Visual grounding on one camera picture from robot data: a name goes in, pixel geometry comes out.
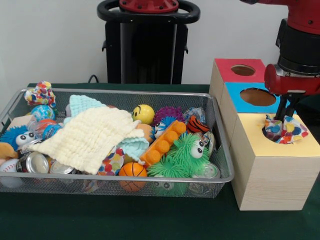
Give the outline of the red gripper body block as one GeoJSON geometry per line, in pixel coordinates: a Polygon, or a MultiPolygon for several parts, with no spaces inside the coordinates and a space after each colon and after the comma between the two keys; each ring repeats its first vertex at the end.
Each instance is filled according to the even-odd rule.
{"type": "Polygon", "coordinates": [[[320,93],[320,78],[315,75],[299,75],[268,64],[264,72],[264,85],[275,95],[302,94],[306,96],[320,93]]]}

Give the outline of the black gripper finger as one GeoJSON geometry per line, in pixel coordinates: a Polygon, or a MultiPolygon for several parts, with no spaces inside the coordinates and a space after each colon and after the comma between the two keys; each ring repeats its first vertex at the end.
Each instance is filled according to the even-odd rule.
{"type": "Polygon", "coordinates": [[[286,115],[289,117],[292,117],[295,112],[296,104],[299,102],[299,96],[298,95],[289,95],[288,96],[289,105],[286,108],[286,115]]]}
{"type": "Polygon", "coordinates": [[[288,99],[285,95],[280,96],[280,102],[275,114],[274,119],[277,121],[283,121],[286,113],[286,106],[287,106],[288,99]]]}

